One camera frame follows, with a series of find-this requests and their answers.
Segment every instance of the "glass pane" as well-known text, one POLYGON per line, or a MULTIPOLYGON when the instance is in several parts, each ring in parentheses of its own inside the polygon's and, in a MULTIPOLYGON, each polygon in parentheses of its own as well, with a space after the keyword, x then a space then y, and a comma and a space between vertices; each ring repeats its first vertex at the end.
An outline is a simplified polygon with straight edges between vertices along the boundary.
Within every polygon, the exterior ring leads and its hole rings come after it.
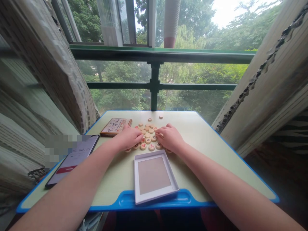
POLYGON ((130 43, 125 1, 119 1, 123 43, 130 43))
POLYGON ((146 89, 90 89, 100 114, 108 110, 150 110, 151 93, 146 89))
POLYGON ((66 22, 66 24, 68 26, 68 29, 70 30, 71 36, 73 38, 73 42, 76 42, 76 37, 75 37, 75 34, 74 34, 73 29, 71 27, 70 21, 67 18, 67 14, 66 14, 65 8, 63 6, 63 2, 62 1, 58 1, 58 3, 59 3, 59 6, 61 8, 61 13, 63 14, 65 22, 66 22))
POLYGON ((76 60, 86 82, 149 82, 146 62, 76 60))
POLYGON ((161 83, 237 84, 248 64, 164 63, 161 83))
POLYGON ((196 111, 212 125, 232 91, 163 90, 158 94, 157 110, 196 111))
POLYGON ((103 42, 96 0, 68 0, 82 42, 103 42))
POLYGON ((137 44, 148 44, 148 12, 146 0, 134 1, 137 44))
MULTIPOLYGON (((258 49, 278 15, 282 2, 181 0, 175 48, 258 49)), ((156 10, 155 47, 164 47, 165 0, 157 0, 156 10)))

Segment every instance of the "box lid with calligraphy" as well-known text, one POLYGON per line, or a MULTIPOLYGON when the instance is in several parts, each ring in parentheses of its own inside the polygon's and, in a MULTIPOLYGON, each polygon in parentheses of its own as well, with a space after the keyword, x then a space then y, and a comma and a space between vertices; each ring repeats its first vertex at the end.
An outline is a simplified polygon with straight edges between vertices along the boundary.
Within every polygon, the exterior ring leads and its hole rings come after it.
POLYGON ((114 137, 123 130, 126 124, 131 126, 132 119, 112 118, 99 134, 101 136, 114 137))

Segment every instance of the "trunk of tree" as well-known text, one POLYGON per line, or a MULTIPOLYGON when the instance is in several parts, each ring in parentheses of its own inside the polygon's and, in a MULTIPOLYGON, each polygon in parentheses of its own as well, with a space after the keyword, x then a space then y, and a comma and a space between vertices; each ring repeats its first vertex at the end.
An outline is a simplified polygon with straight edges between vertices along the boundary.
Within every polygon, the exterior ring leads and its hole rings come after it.
POLYGON ((99 81, 103 82, 103 77, 102 77, 102 71, 100 70, 100 62, 95 62, 96 63, 96 70, 98 73, 99 81))

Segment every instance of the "smartphone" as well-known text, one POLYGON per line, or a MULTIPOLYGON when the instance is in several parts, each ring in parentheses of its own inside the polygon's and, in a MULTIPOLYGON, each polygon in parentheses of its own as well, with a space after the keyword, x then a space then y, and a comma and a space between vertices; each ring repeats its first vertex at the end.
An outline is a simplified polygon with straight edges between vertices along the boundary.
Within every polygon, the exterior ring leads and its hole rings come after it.
POLYGON ((52 188, 66 175, 68 175, 70 171, 84 161, 93 152, 98 139, 99 135, 93 135, 86 141, 81 142, 77 148, 73 149, 72 152, 65 157, 56 172, 46 183, 45 188, 52 188))

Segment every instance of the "beige curtain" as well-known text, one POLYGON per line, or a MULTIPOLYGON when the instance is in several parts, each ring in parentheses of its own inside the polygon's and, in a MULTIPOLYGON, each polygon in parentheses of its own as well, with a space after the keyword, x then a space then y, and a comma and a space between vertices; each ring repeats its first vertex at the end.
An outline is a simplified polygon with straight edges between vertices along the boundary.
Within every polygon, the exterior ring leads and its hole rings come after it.
POLYGON ((306 12, 306 4, 307 0, 284 2, 257 54, 212 125, 243 157, 308 106, 308 16, 304 14, 302 21, 298 18, 306 12), (269 61, 268 71, 254 81, 269 57, 268 51, 273 47, 275 51, 278 39, 293 22, 298 27, 294 27, 292 36, 286 37, 274 62, 269 61), (245 92, 252 82, 254 88, 245 92))
POLYGON ((0 203, 34 187, 28 172, 52 167, 46 136, 84 134, 100 117, 50 12, 41 0, 0 1, 0 48, 16 54, 0 54, 0 203))
POLYGON ((49 5, 41 0, 0 2, 0 33, 65 117, 85 133, 97 112, 49 5))

